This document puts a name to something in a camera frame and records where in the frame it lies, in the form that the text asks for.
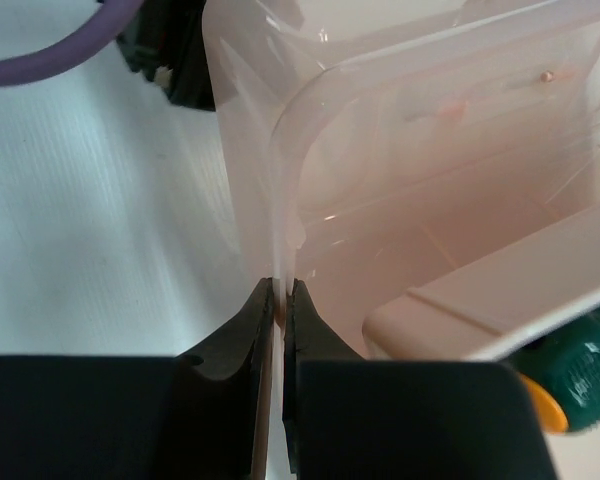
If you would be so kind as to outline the green stubby screwdriver orange cap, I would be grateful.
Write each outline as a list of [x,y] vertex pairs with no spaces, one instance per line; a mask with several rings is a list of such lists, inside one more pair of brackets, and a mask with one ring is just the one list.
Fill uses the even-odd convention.
[[577,433],[600,423],[600,307],[523,346],[508,363],[546,432]]

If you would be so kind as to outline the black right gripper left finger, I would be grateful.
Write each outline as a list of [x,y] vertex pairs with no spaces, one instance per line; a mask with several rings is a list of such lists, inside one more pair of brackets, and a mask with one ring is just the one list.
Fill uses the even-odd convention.
[[0,479],[262,479],[272,283],[176,356],[0,355]]

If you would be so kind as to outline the pink plastic toolbox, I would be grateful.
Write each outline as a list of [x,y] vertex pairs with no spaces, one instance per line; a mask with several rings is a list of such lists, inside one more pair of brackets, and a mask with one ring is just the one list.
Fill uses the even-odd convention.
[[210,1],[243,261],[372,361],[495,362],[600,307],[600,1]]

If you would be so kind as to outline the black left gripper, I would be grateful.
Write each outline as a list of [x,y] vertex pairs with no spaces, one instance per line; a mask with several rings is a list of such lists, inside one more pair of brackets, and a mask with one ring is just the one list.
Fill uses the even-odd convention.
[[116,38],[127,67],[159,86],[176,106],[213,111],[202,35],[205,3],[149,0]]

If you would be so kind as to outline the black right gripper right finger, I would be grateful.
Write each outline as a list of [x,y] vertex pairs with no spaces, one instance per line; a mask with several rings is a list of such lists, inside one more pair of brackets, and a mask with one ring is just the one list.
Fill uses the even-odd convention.
[[495,362],[372,361],[296,281],[286,305],[283,422],[299,479],[553,479],[529,395]]

